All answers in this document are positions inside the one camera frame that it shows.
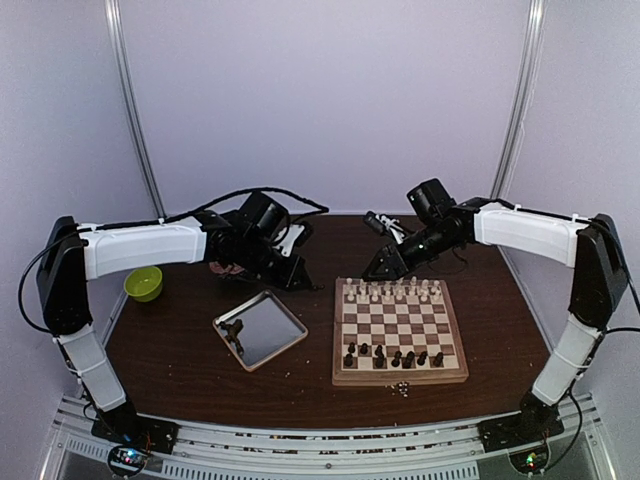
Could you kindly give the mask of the left aluminium frame post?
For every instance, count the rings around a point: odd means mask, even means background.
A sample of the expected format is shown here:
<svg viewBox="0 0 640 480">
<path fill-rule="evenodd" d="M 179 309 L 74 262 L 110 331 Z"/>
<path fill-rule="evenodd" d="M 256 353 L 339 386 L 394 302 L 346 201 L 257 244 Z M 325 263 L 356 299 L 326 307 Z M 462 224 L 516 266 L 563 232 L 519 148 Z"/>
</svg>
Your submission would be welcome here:
<svg viewBox="0 0 640 480">
<path fill-rule="evenodd" d="M 160 189 L 149 157 L 139 109 L 135 98 L 134 85 L 127 55 L 126 40 L 122 25 L 120 2 L 117 0 L 105 0 L 104 7 L 107 28 L 112 43 L 112 49 L 120 80 L 120 88 L 125 105 L 127 123 L 136 159 L 141 170 L 143 184 L 150 197 L 155 214 L 158 217 L 165 217 L 166 210 L 164 202 L 162 200 Z"/>
</svg>

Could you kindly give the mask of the aluminium front rail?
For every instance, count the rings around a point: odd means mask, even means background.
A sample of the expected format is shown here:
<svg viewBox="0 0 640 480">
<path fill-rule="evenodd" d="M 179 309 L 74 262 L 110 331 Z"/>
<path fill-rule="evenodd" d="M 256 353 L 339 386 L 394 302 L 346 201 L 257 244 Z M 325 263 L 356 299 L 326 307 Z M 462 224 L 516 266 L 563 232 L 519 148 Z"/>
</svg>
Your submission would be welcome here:
<svg viewBox="0 0 640 480">
<path fill-rule="evenodd" d="M 361 429 L 266 429 L 181 420 L 171 453 L 139 479 L 527 479 L 528 453 L 549 450 L 546 479 L 616 479 L 592 398 L 559 408 L 561 434 L 489 451 L 479 419 Z"/>
</svg>

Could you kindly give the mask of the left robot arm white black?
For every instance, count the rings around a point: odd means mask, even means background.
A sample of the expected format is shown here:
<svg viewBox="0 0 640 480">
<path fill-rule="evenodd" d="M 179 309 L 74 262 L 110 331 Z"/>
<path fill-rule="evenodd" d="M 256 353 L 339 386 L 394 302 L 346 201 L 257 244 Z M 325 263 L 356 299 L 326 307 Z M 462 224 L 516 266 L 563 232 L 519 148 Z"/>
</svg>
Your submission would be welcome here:
<svg viewBox="0 0 640 480">
<path fill-rule="evenodd" d="M 62 216 L 24 267 L 19 312 L 58 345 L 106 429 L 133 444 L 144 424 L 95 331 L 89 284 L 163 265 L 211 264 L 222 276 L 246 274 L 288 292 L 315 290 L 296 250 L 313 233 L 310 218 L 328 210 L 284 188 L 249 187 L 151 220 L 81 223 Z"/>
</svg>

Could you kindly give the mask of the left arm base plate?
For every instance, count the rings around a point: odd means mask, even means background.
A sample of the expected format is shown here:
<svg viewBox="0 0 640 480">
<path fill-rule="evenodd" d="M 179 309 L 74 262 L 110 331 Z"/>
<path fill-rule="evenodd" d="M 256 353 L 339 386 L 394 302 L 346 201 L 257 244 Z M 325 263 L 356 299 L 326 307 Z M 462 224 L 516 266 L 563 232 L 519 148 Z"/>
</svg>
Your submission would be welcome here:
<svg viewBox="0 0 640 480">
<path fill-rule="evenodd" d="M 118 435 L 111 431 L 101 420 L 95 420 L 91 428 L 94 437 L 113 443 L 131 446 L 137 450 L 171 454 L 178 436 L 179 425 L 166 420 L 140 417 L 132 433 Z"/>
</svg>

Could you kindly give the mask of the red patterned bowl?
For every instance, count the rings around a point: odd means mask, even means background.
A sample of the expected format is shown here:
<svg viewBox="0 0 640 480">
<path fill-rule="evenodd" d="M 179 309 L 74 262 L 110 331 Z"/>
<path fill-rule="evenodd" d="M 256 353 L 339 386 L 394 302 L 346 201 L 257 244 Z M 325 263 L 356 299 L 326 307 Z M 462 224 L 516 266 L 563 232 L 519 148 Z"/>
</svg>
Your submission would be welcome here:
<svg viewBox="0 0 640 480">
<path fill-rule="evenodd" d="M 219 262 L 210 262 L 209 269 L 219 277 L 237 277 L 244 272 L 244 268 L 235 263 L 222 264 Z"/>
</svg>

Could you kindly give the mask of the right aluminium frame post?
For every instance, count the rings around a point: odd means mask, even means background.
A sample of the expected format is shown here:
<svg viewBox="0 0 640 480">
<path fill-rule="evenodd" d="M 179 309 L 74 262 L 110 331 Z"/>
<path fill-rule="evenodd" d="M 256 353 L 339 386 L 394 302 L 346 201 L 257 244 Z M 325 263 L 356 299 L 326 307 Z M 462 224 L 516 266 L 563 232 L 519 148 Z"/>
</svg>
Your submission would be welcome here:
<svg viewBox="0 0 640 480">
<path fill-rule="evenodd" d="M 511 112 L 490 196 L 504 198 L 509 192 L 525 136 L 525 119 L 534 95 L 547 1 L 529 2 L 520 66 Z"/>
</svg>

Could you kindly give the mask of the aluminium frame post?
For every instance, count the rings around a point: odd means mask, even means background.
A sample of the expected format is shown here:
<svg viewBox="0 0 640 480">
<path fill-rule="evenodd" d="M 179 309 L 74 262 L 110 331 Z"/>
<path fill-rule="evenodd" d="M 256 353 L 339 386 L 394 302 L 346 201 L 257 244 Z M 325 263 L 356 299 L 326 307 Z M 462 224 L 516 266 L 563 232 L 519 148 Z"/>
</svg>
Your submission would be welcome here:
<svg viewBox="0 0 640 480">
<path fill-rule="evenodd" d="M 511 112 L 490 196 L 504 198 L 509 192 L 525 136 L 525 119 L 534 95 L 547 1 L 529 2 L 520 66 Z"/>
<path fill-rule="evenodd" d="M 143 184 L 150 197 L 155 214 L 158 217 L 165 217 L 166 210 L 164 202 L 162 200 L 160 189 L 149 157 L 139 109 L 135 98 L 134 85 L 127 55 L 126 40 L 122 25 L 120 2 L 117 0 L 105 0 L 104 7 L 107 28 L 112 43 L 112 49 L 120 80 L 120 88 L 125 105 L 127 123 L 136 159 L 141 170 Z"/>
</svg>

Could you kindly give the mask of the wooden chess board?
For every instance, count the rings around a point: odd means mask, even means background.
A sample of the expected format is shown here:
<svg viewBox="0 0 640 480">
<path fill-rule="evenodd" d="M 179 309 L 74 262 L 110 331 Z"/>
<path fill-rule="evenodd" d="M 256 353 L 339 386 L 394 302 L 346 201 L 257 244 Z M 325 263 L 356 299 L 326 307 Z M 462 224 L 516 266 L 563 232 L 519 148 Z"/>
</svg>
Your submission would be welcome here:
<svg viewBox="0 0 640 480">
<path fill-rule="evenodd" d="M 343 367 L 350 342 L 356 344 L 351 368 Z M 369 345 L 360 354 L 362 343 Z M 374 351 L 383 346 L 385 365 L 377 368 Z M 394 353 L 402 358 L 392 367 Z M 415 352 L 411 369 L 403 368 L 409 351 Z M 416 360 L 428 352 L 424 366 Z M 444 353 L 442 368 L 433 366 Z M 463 383 L 469 369 L 447 284 L 443 280 L 411 277 L 396 281 L 367 282 L 360 278 L 335 281 L 332 383 L 342 387 L 439 385 Z"/>
</svg>

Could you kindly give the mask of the metal tray wooden rim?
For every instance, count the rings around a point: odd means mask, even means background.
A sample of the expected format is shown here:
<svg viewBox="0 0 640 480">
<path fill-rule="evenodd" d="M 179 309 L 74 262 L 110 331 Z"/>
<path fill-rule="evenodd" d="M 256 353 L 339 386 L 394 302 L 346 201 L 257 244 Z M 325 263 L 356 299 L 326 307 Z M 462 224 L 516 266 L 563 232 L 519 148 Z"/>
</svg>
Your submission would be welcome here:
<svg viewBox="0 0 640 480">
<path fill-rule="evenodd" d="M 244 328 L 239 339 L 244 355 L 239 356 L 233 346 L 224 339 L 219 324 L 243 320 Z M 214 331 L 221 337 L 240 366 L 253 372 L 308 336 L 307 327 L 270 290 L 264 290 L 246 302 L 216 317 L 212 321 Z"/>
</svg>

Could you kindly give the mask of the green bowl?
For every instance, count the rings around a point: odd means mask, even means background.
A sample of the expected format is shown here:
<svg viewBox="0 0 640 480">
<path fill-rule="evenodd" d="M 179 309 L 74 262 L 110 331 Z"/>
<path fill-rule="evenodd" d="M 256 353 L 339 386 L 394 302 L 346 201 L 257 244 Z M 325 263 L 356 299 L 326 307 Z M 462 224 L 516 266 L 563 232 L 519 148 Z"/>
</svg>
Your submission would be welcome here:
<svg viewBox="0 0 640 480">
<path fill-rule="evenodd" d="M 157 266 L 136 269 L 124 281 L 125 293 L 139 303 L 155 300 L 162 293 L 162 290 L 163 273 Z"/>
</svg>

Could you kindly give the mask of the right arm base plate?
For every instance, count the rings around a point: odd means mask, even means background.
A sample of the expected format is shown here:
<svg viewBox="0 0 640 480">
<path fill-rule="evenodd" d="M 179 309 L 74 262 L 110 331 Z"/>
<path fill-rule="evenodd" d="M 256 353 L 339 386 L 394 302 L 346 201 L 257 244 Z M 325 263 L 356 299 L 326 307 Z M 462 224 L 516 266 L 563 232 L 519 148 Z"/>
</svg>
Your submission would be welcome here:
<svg viewBox="0 0 640 480">
<path fill-rule="evenodd" d="M 530 429 L 521 425 L 521 416 L 512 415 L 481 421 L 478 433 L 486 453 L 520 447 L 564 432 L 563 423 L 552 421 L 546 427 Z"/>
</svg>

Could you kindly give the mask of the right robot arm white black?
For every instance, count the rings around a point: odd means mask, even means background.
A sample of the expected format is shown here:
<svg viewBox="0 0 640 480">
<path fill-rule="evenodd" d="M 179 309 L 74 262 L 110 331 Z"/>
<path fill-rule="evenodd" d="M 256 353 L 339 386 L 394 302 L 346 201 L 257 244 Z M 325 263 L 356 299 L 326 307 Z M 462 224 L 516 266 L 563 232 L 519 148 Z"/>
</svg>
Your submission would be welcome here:
<svg viewBox="0 0 640 480">
<path fill-rule="evenodd" d="M 563 280 L 550 284 L 565 288 L 565 325 L 512 423 L 519 440 L 535 440 L 589 368 L 622 297 L 639 297 L 615 221 L 607 214 L 562 215 L 500 198 L 458 202 L 437 178 L 422 182 L 407 198 L 422 224 L 418 230 L 385 214 L 364 215 L 371 230 L 390 239 L 365 268 L 365 279 L 399 280 L 446 251 L 471 244 L 517 252 L 563 273 Z"/>
</svg>

